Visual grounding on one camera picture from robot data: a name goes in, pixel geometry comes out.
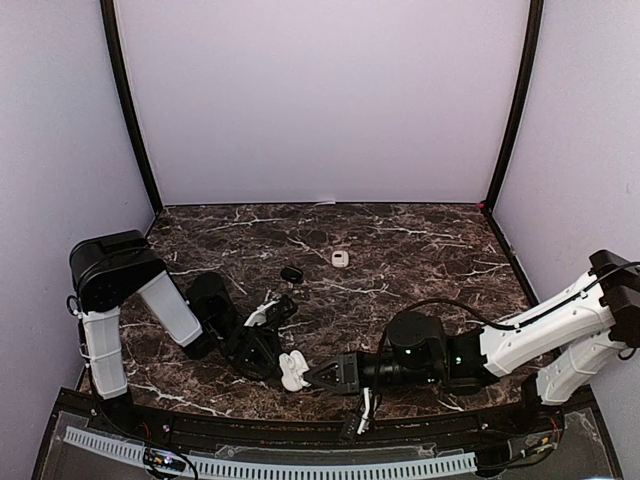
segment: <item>white panel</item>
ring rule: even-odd
[[[166,203],[483,199],[528,1],[118,6]]]
[[[548,0],[496,210],[542,299],[601,248],[640,259],[640,2]],[[640,362],[593,381],[625,478],[640,478]]]
[[[0,155],[0,476],[24,479],[81,368],[69,252],[153,217],[99,2],[2,2]]]

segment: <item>white wall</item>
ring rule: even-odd
[[[163,200],[482,200],[528,3],[118,2]]]
[[[0,8],[0,477],[30,478],[61,386],[81,368],[68,255],[152,219],[97,1]]]
[[[640,2],[547,0],[496,216],[542,299],[607,248],[640,259]],[[625,478],[640,478],[640,359],[592,383]]]

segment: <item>black vertical pole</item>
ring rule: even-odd
[[[540,25],[542,23],[542,7],[544,0],[531,0],[529,4],[529,20],[527,21],[527,31],[524,38],[524,47],[522,49],[522,59],[520,60],[520,70],[518,71],[518,80],[516,81],[516,89],[513,94],[513,102],[511,103],[511,111],[507,120],[507,128],[504,132],[500,154],[496,162],[496,168],[493,171],[493,178],[487,193],[487,198],[481,202],[483,210],[491,213],[496,206],[500,189],[504,183],[504,177],[507,174],[509,160],[513,153],[513,147],[516,143],[518,135],[518,127],[522,119],[524,103],[527,98],[529,89],[529,81],[531,80],[531,72],[533,71],[533,60],[536,55],[536,47],[538,45],[538,35],[540,33]]]
[[[153,178],[149,157],[147,156],[147,151],[142,141],[138,117],[136,116],[136,110],[133,106],[133,98],[131,97],[131,89],[129,88],[129,80],[127,79],[127,71],[122,55],[120,35],[118,34],[115,6],[113,0],[100,0],[100,6],[102,8],[102,22],[104,24],[104,33],[107,37],[109,57],[111,58],[111,68],[113,69],[113,77],[116,81],[118,96],[120,97],[120,107],[122,108],[131,146],[136,156],[147,196],[149,197],[153,211],[158,215],[163,208],[162,199],[160,198],[156,181]]]

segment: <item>brown marble surface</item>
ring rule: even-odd
[[[394,313],[424,298],[457,299],[491,319],[526,309],[497,241],[468,205],[170,207],[149,241],[183,291],[202,272],[223,274],[245,316],[266,297],[289,293],[299,312],[281,329],[282,345],[285,351],[302,351],[311,366],[347,350],[374,351]],[[349,252],[348,268],[331,265],[336,249]],[[287,264],[305,272],[304,284],[293,290],[279,276]],[[442,318],[449,335],[477,327],[453,308],[428,312]],[[290,393],[277,381],[245,380],[217,352],[191,361],[137,297],[123,306],[120,328],[127,377],[139,404],[311,421],[342,419],[357,401],[313,388]],[[515,402],[522,380],[543,363],[537,359],[474,396],[446,395],[427,385],[389,389],[378,418]]]

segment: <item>vent grille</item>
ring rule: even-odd
[[[95,432],[67,427],[64,441],[119,462],[142,467],[144,446],[130,440],[110,438]],[[444,478],[476,471],[475,455],[368,465],[304,466],[244,463],[188,455],[202,479],[246,480],[421,480]],[[182,477],[193,478],[187,469]]]

